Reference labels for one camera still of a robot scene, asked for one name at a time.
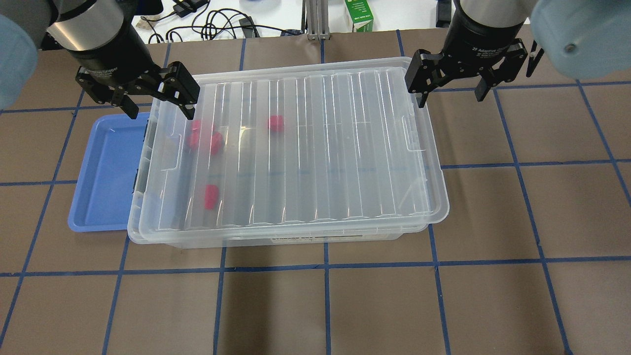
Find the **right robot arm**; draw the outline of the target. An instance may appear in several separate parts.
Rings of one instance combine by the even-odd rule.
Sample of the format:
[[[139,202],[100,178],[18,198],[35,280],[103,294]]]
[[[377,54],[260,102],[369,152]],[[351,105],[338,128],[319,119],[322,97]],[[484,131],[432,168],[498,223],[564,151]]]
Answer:
[[[428,95],[456,79],[480,78],[483,101],[541,57],[572,79],[600,78],[630,67],[628,0],[455,0],[439,53],[417,50],[404,80],[424,107]]]

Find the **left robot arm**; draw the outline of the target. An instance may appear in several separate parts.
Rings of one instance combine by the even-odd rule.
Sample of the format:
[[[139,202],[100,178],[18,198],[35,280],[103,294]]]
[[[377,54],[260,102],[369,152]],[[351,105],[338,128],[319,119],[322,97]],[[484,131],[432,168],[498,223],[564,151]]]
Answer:
[[[179,107],[192,120],[200,88],[181,62],[161,68],[132,25],[134,16],[159,14],[160,0],[3,0],[0,3],[0,107],[11,107],[34,73],[47,35],[79,62],[75,76],[98,104],[131,119],[133,95]]]

